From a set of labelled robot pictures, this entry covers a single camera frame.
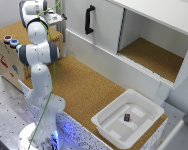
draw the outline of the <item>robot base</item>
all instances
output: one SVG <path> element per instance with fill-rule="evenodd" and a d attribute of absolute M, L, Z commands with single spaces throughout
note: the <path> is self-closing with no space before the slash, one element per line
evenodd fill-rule
<path fill-rule="evenodd" d="M 28 140 L 28 138 L 31 136 L 31 133 L 34 131 L 34 129 L 36 128 L 36 125 L 34 123 L 29 124 L 28 126 L 26 126 L 19 134 L 18 137 L 18 149 L 19 150 L 51 150 L 49 147 L 46 146 L 46 148 L 43 149 L 43 147 L 40 146 L 38 147 L 33 147 L 32 145 L 29 148 L 29 144 L 30 141 Z M 62 137 L 58 138 L 58 143 L 59 143 L 59 148 L 60 149 L 63 145 L 63 141 L 64 139 Z"/>

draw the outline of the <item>cardboard box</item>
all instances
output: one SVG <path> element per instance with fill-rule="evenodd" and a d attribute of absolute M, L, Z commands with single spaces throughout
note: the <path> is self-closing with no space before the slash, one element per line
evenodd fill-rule
<path fill-rule="evenodd" d="M 60 58 L 63 57 L 63 35 L 49 28 L 53 42 L 60 49 Z M 16 22 L 9 26 L 0 29 L 0 74 L 22 91 L 18 79 L 23 81 L 31 75 L 31 68 L 23 65 L 15 49 L 10 48 L 10 45 L 4 44 L 4 36 L 11 35 L 13 39 L 20 41 L 20 44 L 32 44 L 28 38 L 26 29 L 23 27 L 22 22 Z"/>

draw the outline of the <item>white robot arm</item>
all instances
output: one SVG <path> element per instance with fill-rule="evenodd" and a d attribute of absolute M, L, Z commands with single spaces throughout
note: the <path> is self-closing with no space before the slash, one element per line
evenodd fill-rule
<path fill-rule="evenodd" d="M 27 93 L 26 100 L 31 105 L 41 108 L 41 117 L 52 92 L 51 74 L 45 64 L 56 62 L 60 54 L 56 44 L 47 41 L 48 26 L 58 24 L 66 17 L 54 13 L 52 10 L 46 11 L 46 0 L 22 1 L 19 4 L 19 10 L 23 26 L 27 29 L 30 41 L 33 42 L 29 45 L 18 45 L 16 48 L 20 61 L 31 67 L 33 89 Z M 34 137 L 32 143 L 34 148 L 45 150 L 53 145 L 49 146 L 48 144 L 48 148 L 45 148 L 42 143 L 49 143 L 51 135 L 55 135 L 57 130 L 56 114 L 62 112 L 64 108 L 65 100 L 52 94 L 35 137 L 34 132 L 29 137 L 30 140 Z M 59 149 L 60 145 L 57 144 L 52 149 L 55 148 Z"/>

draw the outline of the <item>box handle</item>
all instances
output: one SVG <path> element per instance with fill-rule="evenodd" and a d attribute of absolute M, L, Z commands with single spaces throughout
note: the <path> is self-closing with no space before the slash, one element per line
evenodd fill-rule
<path fill-rule="evenodd" d="M 92 5 L 90 5 L 90 8 L 86 10 L 85 31 L 87 35 L 94 31 L 93 29 L 90 28 L 90 12 L 93 10 L 95 10 L 95 7 Z"/>

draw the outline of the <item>small dark object in bin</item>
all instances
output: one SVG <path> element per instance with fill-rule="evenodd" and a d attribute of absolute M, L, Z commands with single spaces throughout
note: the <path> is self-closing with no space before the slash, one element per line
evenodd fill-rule
<path fill-rule="evenodd" d="M 125 114 L 124 121 L 130 121 L 130 114 Z"/>

